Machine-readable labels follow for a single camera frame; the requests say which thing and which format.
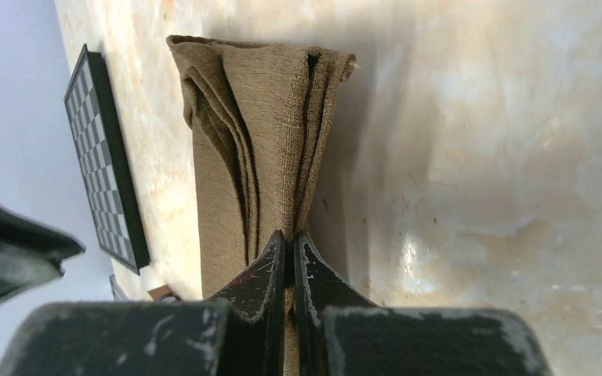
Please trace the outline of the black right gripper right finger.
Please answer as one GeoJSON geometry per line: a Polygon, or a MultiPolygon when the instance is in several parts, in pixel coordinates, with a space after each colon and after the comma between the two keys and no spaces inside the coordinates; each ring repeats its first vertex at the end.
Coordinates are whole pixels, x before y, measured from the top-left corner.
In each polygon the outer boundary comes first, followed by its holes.
{"type": "Polygon", "coordinates": [[[296,334],[301,375],[326,375],[324,311],[327,307],[375,307],[320,255],[310,234],[299,231],[293,241],[296,334]]]}

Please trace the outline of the brown cloth napkin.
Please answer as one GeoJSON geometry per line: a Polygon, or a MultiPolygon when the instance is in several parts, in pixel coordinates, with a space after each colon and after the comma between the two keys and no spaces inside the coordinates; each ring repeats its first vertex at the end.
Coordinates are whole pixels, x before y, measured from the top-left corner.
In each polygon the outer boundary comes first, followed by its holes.
{"type": "Polygon", "coordinates": [[[205,329],[186,340],[216,375],[224,308],[208,298],[253,263],[271,234],[287,242],[284,374],[298,375],[293,241],[307,229],[337,91],[355,56],[317,46],[171,35],[192,132],[205,329]]]}

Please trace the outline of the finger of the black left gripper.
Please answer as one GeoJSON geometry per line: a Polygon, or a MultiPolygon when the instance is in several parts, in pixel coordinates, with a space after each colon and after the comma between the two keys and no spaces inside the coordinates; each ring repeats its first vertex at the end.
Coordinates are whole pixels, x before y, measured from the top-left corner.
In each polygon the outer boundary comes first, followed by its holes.
{"type": "Polygon", "coordinates": [[[60,279],[62,263],[84,252],[76,237],[0,206],[0,304],[60,279]]]}

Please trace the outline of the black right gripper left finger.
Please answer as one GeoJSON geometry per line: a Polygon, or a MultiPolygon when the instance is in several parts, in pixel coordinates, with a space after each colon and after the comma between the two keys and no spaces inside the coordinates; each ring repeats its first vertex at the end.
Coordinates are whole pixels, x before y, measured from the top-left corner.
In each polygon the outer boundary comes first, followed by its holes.
{"type": "Polygon", "coordinates": [[[219,303],[216,375],[281,375],[287,242],[275,230],[256,260],[208,298],[219,303]]]}

